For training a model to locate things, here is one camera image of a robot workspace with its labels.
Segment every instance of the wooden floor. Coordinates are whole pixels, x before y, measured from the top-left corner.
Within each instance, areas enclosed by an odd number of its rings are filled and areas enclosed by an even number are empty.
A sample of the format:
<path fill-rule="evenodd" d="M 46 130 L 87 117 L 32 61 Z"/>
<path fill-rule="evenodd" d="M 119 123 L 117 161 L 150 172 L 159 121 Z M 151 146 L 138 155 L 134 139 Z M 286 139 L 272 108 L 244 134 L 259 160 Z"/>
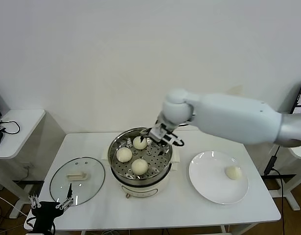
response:
<path fill-rule="evenodd" d="M 275 180 L 265 180 L 265 184 L 268 189 L 278 189 L 278 185 Z M 292 191 L 298 204 L 301 207 L 301 184 Z M 9 202 L 16 203 L 17 198 L 11 194 L 8 190 L 3 189 L 0 191 L 0 196 L 8 200 Z M 281 198 L 274 199 L 279 210 L 281 209 Z M 0 200 L 0 206 L 2 207 L 2 214 L 9 215 L 10 208 L 7 203 Z M 27 205 L 23 208 L 24 213 L 29 212 L 30 207 Z M 292 211 L 286 199 L 284 199 L 284 217 L 285 217 L 285 234 L 286 235 L 301 235 L 301 210 Z M 23 228 L 25 217 L 21 216 L 17 219 L 2 219 L 0 218 L 0 229 L 10 229 L 15 226 L 19 226 L 13 230 L 7 231 L 8 235 L 24 235 L 26 230 Z M 118 231 L 120 235 L 191 235 L 191 234 L 209 234 L 220 233 L 219 227 L 200 227 L 200 228 L 181 228 L 181 229 L 150 229 L 150 230 L 131 230 L 131 231 Z M 90 231 L 87 235 L 100 235 L 102 231 Z M 80 235 L 80 232 L 70 232 L 71 235 Z M 272 222 L 258 224 L 254 228 L 250 229 L 245 235 L 282 235 L 282 222 Z"/>

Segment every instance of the electric outlet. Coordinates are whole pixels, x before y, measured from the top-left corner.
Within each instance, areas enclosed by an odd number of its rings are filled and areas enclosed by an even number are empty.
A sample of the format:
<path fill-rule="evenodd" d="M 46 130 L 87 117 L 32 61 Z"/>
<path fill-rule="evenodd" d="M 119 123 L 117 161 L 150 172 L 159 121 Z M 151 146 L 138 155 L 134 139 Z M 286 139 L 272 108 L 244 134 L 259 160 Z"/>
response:
<path fill-rule="evenodd" d="M 22 163 L 20 163 L 20 164 L 21 164 L 21 166 L 22 166 L 23 168 L 29 168 L 29 169 L 34 168 L 33 163 L 30 163 L 30 162 L 22 162 Z"/>

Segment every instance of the white table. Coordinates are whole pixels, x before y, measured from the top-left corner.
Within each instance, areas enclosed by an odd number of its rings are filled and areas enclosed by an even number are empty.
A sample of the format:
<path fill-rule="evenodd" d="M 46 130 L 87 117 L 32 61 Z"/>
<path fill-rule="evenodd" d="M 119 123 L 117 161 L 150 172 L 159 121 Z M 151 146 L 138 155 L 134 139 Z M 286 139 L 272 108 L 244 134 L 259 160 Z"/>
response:
<path fill-rule="evenodd" d="M 239 235 L 257 223 L 280 219 L 273 199 L 242 144 L 200 131 L 176 133 L 184 140 L 185 146 L 179 148 L 178 170 L 169 173 L 171 175 L 167 188 L 152 197 L 126 199 L 125 193 L 111 173 L 108 162 L 100 160 L 106 171 L 102 188 L 88 202 L 69 208 L 63 216 L 56 218 L 56 230 L 122 230 L 239 224 L 232 232 Z M 104 149 L 118 134 L 66 135 L 45 178 L 39 199 L 53 201 L 49 193 L 49 184 L 54 173 L 63 164 L 78 157 L 100 159 Z M 235 157 L 247 172 L 249 191 L 241 202 L 219 205 L 201 196 L 192 186 L 188 175 L 189 163 L 196 154 L 206 150 L 228 153 Z"/>
<path fill-rule="evenodd" d="M 21 130 L 16 135 L 3 135 L 0 143 L 0 160 L 12 159 L 19 153 L 44 115 L 45 111 L 43 109 L 9 110 L 1 118 L 3 121 L 16 121 Z M 18 127 L 14 123 L 4 123 L 1 125 L 8 132 L 16 132 L 18 130 Z M 29 203 L 28 192 L 31 190 L 32 185 L 27 185 L 23 190 L 8 177 L 1 167 L 0 184 L 19 198 L 15 205 L 16 208 L 21 209 L 24 204 Z M 17 210 L 12 210 L 10 218 L 17 218 L 18 214 Z"/>
<path fill-rule="evenodd" d="M 278 145 L 274 145 L 272 151 L 275 152 Z M 288 148 L 289 152 L 297 159 L 301 159 L 301 146 L 295 148 Z M 281 180 L 276 179 L 278 185 L 281 187 Z M 298 205 L 296 199 L 294 198 L 291 191 L 296 188 L 301 183 L 301 165 L 298 169 L 298 174 L 296 174 L 290 181 L 287 183 L 282 180 L 283 183 L 283 195 L 291 206 L 292 210 L 300 211 L 300 206 Z M 270 190 L 270 194 L 273 198 L 282 197 L 281 188 L 278 190 Z"/>

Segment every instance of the white robotic arm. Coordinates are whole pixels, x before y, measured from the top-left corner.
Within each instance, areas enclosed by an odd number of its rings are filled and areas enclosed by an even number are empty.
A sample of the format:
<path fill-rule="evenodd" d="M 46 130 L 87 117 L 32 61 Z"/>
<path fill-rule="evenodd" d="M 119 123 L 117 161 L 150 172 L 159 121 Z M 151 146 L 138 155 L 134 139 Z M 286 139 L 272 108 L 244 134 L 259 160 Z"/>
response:
<path fill-rule="evenodd" d="M 243 144 L 273 142 L 285 147 L 301 145 L 301 114 L 285 115 L 253 99 L 225 94 L 192 94 L 172 90 L 149 137 L 182 146 L 172 132 L 181 124 Z"/>

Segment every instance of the glass lid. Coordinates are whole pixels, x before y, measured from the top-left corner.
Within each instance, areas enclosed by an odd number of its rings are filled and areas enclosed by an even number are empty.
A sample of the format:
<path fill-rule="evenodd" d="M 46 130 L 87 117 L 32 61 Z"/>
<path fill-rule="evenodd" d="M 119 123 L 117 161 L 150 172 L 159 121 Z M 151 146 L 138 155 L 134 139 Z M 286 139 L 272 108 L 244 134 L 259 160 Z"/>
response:
<path fill-rule="evenodd" d="M 76 158 L 65 163 L 51 179 L 50 195 L 56 202 L 64 202 L 70 184 L 73 206 L 81 205 L 93 198 L 105 180 L 103 165 L 94 158 Z"/>

